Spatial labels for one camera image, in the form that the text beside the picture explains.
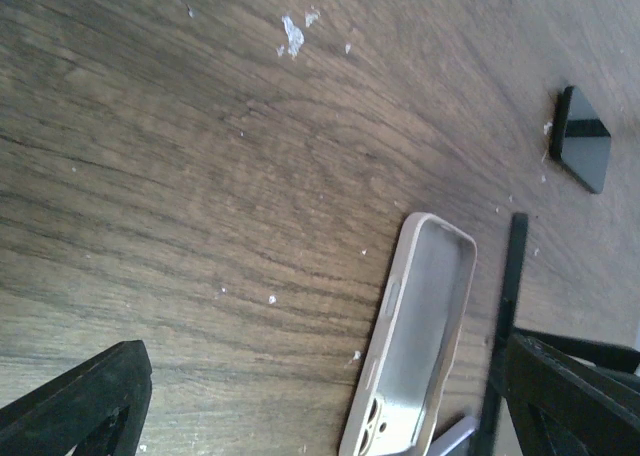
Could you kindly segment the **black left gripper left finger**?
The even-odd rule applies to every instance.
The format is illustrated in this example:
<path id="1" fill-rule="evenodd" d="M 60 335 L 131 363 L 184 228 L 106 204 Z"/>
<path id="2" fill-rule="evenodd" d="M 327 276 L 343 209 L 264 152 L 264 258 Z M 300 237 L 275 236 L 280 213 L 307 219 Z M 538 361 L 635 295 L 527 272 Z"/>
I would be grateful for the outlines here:
<path id="1" fill-rule="evenodd" d="M 1 409 L 3 455 L 134 455 L 152 368 L 141 340 L 122 341 Z"/>

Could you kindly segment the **lavender phone case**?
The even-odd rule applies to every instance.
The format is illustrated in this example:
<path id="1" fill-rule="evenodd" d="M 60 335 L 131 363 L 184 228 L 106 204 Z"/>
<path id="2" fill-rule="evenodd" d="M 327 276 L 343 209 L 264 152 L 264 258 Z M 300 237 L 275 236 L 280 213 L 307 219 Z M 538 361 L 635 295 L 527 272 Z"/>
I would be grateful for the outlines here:
<path id="1" fill-rule="evenodd" d="M 467 456 L 478 420 L 465 416 L 431 443 L 427 456 Z"/>

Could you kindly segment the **beige phone case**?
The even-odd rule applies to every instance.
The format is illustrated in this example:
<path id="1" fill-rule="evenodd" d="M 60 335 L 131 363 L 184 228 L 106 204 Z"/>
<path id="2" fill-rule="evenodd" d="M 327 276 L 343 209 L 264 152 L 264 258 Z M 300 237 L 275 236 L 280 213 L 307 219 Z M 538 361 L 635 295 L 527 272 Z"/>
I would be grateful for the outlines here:
<path id="1" fill-rule="evenodd" d="M 339 445 L 341 455 L 424 455 L 437 426 L 477 258 L 442 218 L 404 221 Z"/>

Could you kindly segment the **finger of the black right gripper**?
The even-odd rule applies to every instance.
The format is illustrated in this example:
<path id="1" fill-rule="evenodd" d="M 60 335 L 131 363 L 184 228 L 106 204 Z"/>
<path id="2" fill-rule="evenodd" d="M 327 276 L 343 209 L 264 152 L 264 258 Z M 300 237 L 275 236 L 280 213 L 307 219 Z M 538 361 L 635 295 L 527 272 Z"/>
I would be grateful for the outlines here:
<path id="1" fill-rule="evenodd" d="M 500 409 L 503 405 L 508 407 L 505 387 L 505 356 L 509 337 L 515 332 L 544 333 L 518 328 L 515 325 L 520 281 L 526 253 L 527 233 L 527 214 L 514 213 L 511 219 L 506 251 L 488 380 L 479 426 L 469 449 L 472 455 L 490 455 L 493 453 L 500 420 Z"/>

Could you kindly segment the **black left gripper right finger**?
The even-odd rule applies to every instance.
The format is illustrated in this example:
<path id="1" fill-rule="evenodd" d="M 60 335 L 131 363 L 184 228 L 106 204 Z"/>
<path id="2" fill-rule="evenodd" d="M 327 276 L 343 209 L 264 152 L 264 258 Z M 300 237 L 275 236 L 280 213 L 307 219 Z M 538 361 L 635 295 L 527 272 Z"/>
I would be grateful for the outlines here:
<path id="1" fill-rule="evenodd" d="M 505 356 L 509 413 L 525 455 L 637 455 L 639 352 L 515 332 Z"/>

